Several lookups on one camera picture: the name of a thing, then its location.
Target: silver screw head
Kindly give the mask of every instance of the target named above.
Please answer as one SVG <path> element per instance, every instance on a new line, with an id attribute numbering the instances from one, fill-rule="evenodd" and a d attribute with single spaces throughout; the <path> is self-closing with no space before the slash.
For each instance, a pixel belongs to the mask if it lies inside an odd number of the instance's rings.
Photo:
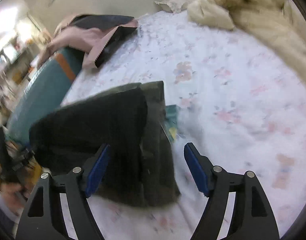
<path id="1" fill-rule="evenodd" d="M 46 178 L 48 178 L 48 173 L 47 173 L 47 172 L 44 172 L 40 177 L 41 177 L 42 179 L 46 179 Z"/>
<path id="2" fill-rule="evenodd" d="M 214 166 L 214 167 L 213 167 L 213 170 L 214 170 L 215 172 L 221 172 L 221 171 L 222 171 L 222 168 L 221 168 L 220 166 Z"/>
<path id="3" fill-rule="evenodd" d="M 73 169 L 73 172 L 74 173 L 80 173 L 82 171 L 82 168 L 81 167 L 75 167 L 74 169 Z"/>
<path id="4" fill-rule="evenodd" d="M 248 171 L 247 173 L 246 173 L 246 175 L 249 177 L 249 178 L 253 178 L 255 175 L 254 175 L 254 173 L 252 172 L 252 171 Z"/>

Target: floral pattern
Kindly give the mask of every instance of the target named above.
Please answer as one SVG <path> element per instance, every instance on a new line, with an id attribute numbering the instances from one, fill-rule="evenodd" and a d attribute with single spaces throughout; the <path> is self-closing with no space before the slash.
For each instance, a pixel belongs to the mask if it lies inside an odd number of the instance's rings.
<path id="1" fill-rule="evenodd" d="M 106 239 L 190 239 L 207 198 L 183 156 L 192 141 L 228 172 L 256 173 L 280 236 L 306 203 L 306 87 L 269 48 L 241 30 L 199 26 L 187 13 L 140 19 L 130 37 L 98 70 L 82 70 L 63 105 L 129 82 L 163 80 L 165 103 L 181 107 L 173 144 L 178 203 L 134 209 L 92 196 L 88 203 Z M 219 238 L 234 206 L 229 196 Z M 69 235 L 75 232 L 63 205 Z"/>

